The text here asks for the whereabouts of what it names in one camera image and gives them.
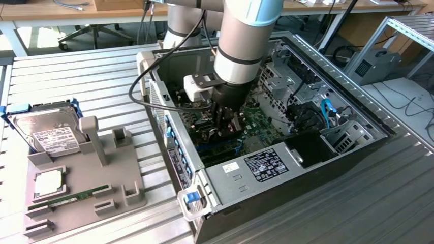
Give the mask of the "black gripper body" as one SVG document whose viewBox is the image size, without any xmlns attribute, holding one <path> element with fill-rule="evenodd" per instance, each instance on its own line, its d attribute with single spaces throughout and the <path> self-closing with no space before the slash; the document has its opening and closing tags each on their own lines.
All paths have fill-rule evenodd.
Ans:
<svg viewBox="0 0 434 244">
<path fill-rule="evenodd" d="M 245 102 L 252 82 L 244 84 L 224 83 L 213 87 L 210 99 L 221 107 L 238 111 Z"/>
</svg>

